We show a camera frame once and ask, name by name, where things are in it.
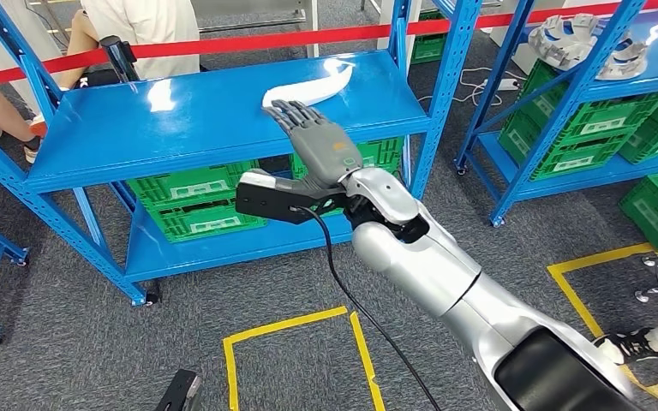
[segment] white shirt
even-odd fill
[[[200,39],[190,0],[81,0],[98,36],[117,36],[131,45]],[[140,58],[141,79],[200,71],[200,56]]]

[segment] silver robotic arm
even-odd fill
[[[301,103],[274,105],[269,114],[308,159],[308,177],[247,172],[237,189],[239,212],[302,223],[312,217],[303,207],[316,214],[343,207],[360,259],[452,331],[500,410],[638,409],[629,401],[629,381],[610,360],[485,275],[401,182],[362,167],[341,128]]]

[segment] red rope barrier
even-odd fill
[[[617,9],[618,3],[604,3],[590,6],[571,7],[565,9],[546,9],[531,13],[529,23],[540,23],[552,15],[576,15],[589,13],[592,15],[610,15]],[[648,0],[644,9],[658,9],[658,0]],[[476,28],[503,27],[511,24],[513,14],[481,15]],[[408,34],[446,33],[450,26],[448,20],[418,21],[408,25]],[[317,31],[300,31],[295,33],[274,33],[255,36],[232,38],[205,39],[158,45],[134,45],[133,52],[137,58],[184,56],[189,54],[216,54],[235,51],[265,50],[278,47],[296,47],[323,43],[339,43],[352,40],[380,39],[388,37],[390,26],[373,25],[359,27],[329,28]],[[107,55],[101,49],[87,51],[72,56],[59,57],[44,62],[50,73],[87,67],[106,63]],[[25,76],[20,68],[9,68],[0,71],[0,83],[20,80]]]

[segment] power strip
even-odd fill
[[[485,79],[482,83],[483,88],[486,87],[487,83],[488,79]],[[521,88],[521,83],[516,79],[503,79],[500,81],[500,85],[498,85],[499,92],[513,92],[519,88]]]

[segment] black cable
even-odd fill
[[[29,10],[32,13],[34,13],[35,15],[37,15],[44,22],[44,24],[46,24],[46,26],[49,27],[49,34],[51,34],[51,36],[56,40],[57,43],[62,45],[63,48],[68,49],[67,45],[62,43],[62,40],[58,39],[57,36],[54,35],[54,32],[56,30],[54,30],[54,27],[51,26],[51,23],[48,20],[46,20],[46,18],[44,18],[44,16],[40,15],[36,10],[31,9],[29,7],[29,4],[27,3],[27,0],[24,0],[24,6],[27,8],[27,10]]]
[[[337,282],[339,285],[339,288],[344,291],[345,294],[347,294],[347,297],[352,301],[352,303],[359,309],[359,311],[364,314],[368,319],[369,322],[374,325],[374,327],[377,329],[377,331],[382,334],[382,336],[387,340],[388,343],[394,348],[394,350],[398,353],[399,358],[402,359],[402,362],[407,366],[407,369],[410,370],[410,373],[412,374],[413,377],[415,377],[415,381],[420,385],[420,388],[422,388],[422,391],[425,393],[425,396],[430,400],[430,402],[433,404],[433,408],[435,408],[435,411],[440,411],[440,406],[438,403],[435,401],[435,398],[433,397],[432,394],[430,394],[430,390],[428,390],[428,387],[425,385],[424,382],[422,382],[422,378],[420,378],[420,375],[415,371],[415,368],[410,364],[410,360],[407,359],[407,357],[404,355],[402,350],[398,347],[398,345],[392,340],[392,337],[387,334],[387,332],[382,328],[380,323],[377,322],[376,319],[372,316],[372,314],[367,311],[366,308],[362,304],[359,303],[359,301],[356,300],[355,296],[351,294],[351,292],[347,289],[346,285],[342,283],[342,280],[339,279],[339,275],[337,274],[337,270],[334,268],[334,254],[332,251],[332,237],[329,235],[329,229],[326,227],[326,223],[324,223],[324,220],[321,218],[319,214],[317,214],[314,210],[307,208],[307,207],[297,207],[300,210],[304,210],[305,212],[311,214],[311,217],[316,220],[317,223],[319,223],[319,226],[321,226],[321,230],[324,232],[324,239],[326,240],[326,258],[329,261],[329,271],[332,272],[332,276],[334,277],[334,281]]]

